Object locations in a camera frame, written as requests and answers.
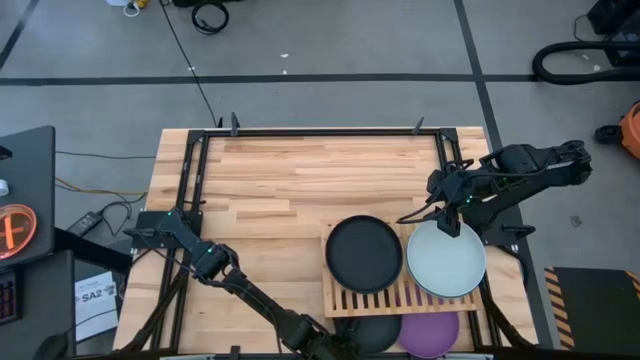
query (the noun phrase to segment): black plate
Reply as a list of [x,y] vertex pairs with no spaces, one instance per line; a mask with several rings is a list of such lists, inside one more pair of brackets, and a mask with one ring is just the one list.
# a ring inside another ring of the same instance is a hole
[[389,287],[402,270],[402,245],[382,220],[358,215],[340,222],[327,240],[331,275],[353,292],[373,294]]
[[402,316],[360,316],[334,318],[336,334],[358,345],[358,355],[381,353],[395,344],[402,328]]

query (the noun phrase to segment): wooden tabletop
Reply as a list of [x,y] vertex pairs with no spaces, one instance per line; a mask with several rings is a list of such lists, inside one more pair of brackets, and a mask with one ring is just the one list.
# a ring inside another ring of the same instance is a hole
[[[464,159],[488,153],[481,127],[457,130]],[[187,133],[163,131],[147,210],[174,206]],[[439,167],[431,136],[213,138],[201,236],[232,247],[243,272],[282,307],[309,314],[333,329],[322,300],[322,224],[361,214],[405,215],[424,204],[427,176]],[[187,199],[194,178],[190,176]],[[525,338],[537,342],[518,261],[494,248],[487,248],[487,259],[495,302]],[[163,264],[164,259],[151,253],[132,269],[114,348],[128,343],[155,307]],[[165,317],[162,346],[169,343],[172,314],[173,306]],[[489,344],[486,318],[483,312],[478,315]],[[466,315],[460,313],[460,320],[453,350],[473,350]],[[277,351],[273,327],[266,320],[224,290],[190,281],[180,352],[228,353],[232,345],[240,345],[244,353]],[[391,350],[402,351],[398,345]]]

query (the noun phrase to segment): black metal frame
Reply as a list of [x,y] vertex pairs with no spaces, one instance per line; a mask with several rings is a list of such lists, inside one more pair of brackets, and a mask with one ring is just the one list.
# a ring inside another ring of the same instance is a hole
[[[209,147],[209,141],[216,137],[294,137],[294,136],[434,136],[436,142],[436,149],[438,151],[438,160],[440,167],[444,168],[447,163],[447,154],[445,149],[445,141],[448,140],[451,143],[451,150],[454,160],[462,160],[462,153],[460,151],[460,144],[458,142],[458,133],[455,128],[295,128],[295,129],[242,129],[238,130],[235,126],[233,129],[218,129],[218,130],[190,130],[187,136],[187,144],[185,149],[184,161],[182,165],[182,172],[180,175],[180,182],[178,186],[178,196],[176,199],[176,207],[184,210],[184,205],[188,203],[185,201],[185,194],[189,182],[189,172],[191,168],[191,162],[193,158],[193,150],[197,142],[201,143],[200,157],[198,159],[198,168],[196,172],[196,182],[193,193],[193,199],[190,202],[191,208],[186,211],[192,219],[197,216],[201,216],[200,204],[202,199],[202,186],[204,173],[206,170],[207,153]],[[169,249],[168,256],[175,257],[176,249]],[[182,264],[189,266],[191,256],[189,253],[185,253],[182,258]],[[171,274],[173,270],[173,261],[165,260],[165,267],[162,274],[161,288],[159,298],[161,299],[167,292],[168,285],[171,281]],[[171,327],[171,343],[170,349],[178,349],[180,343],[180,333],[182,330],[182,320],[184,315],[184,304],[187,294],[187,286],[185,283],[178,291],[176,300],[176,309],[173,318],[173,324]],[[480,286],[489,290],[489,284],[485,278]],[[491,336],[492,345],[501,346],[500,333],[496,324],[492,321],[491,316],[486,313],[489,323],[489,333]],[[471,338],[475,349],[483,347],[482,334],[480,333],[480,326],[478,323],[478,315],[475,311],[468,312],[469,325],[471,330]],[[160,345],[160,339],[162,337],[163,320],[158,323],[152,338],[151,349],[158,349]],[[242,355],[243,358],[269,358],[271,356],[277,356],[277,354],[252,354]],[[410,358],[410,355],[406,353],[387,354],[385,358]]]

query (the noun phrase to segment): gray floor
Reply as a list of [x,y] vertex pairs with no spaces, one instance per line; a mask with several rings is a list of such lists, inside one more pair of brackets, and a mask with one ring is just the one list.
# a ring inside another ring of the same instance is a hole
[[[28,0],[0,2],[0,48]],[[595,0],[463,0],[485,74],[529,74],[533,54],[572,40],[573,19]],[[452,0],[245,0],[230,3],[229,27],[207,37],[190,12],[169,15],[199,75],[355,73],[471,74]],[[587,21],[579,34],[595,39]],[[606,69],[602,54],[574,52],[549,59],[558,71]],[[190,76],[157,1],[136,18],[103,0],[40,0],[13,51],[3,78]],[[640,83],[558,87],[541,83],[487,84],[502,142],[557,145],[586,141],[594,174],[580,187],[549,190],[522,204],[535,271],[548,265],[629,269],[640,273],[634,208],[640,165],[625,151],[591,139],[638,100]],[[216,115],[231,111],[243,126],[485,126],[473,82],[384,81],[203,85]],[[167,127],[211,126],[193,84],[0,86],[0,135],[51,124],[59,150],[153,155]],[[150,160],[96,160],[58,156],[56,175],[77,186],[144,191]],[[66,227],[111,196],[56,192],[56,224]],[[108,214],[117,223],[120,210]],[[579,216],[583,224],[571,225]],[[112,238],[100,227],[89,236]],[[102,338],[81,352],[108,348]],[[558,345],[554,333],[554,344]]]

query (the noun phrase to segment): orange object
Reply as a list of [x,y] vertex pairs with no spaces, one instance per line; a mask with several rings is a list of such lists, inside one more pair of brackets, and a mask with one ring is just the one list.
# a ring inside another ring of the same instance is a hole
[[640,159],[640,102],[635,103],[622,118],[620,127],[622,128],[622,145],[633,156]]
[[9,258],[24,249],[33,239],[36,225],[36,214],[30,207],[25,205],[1,207],[0,260]]

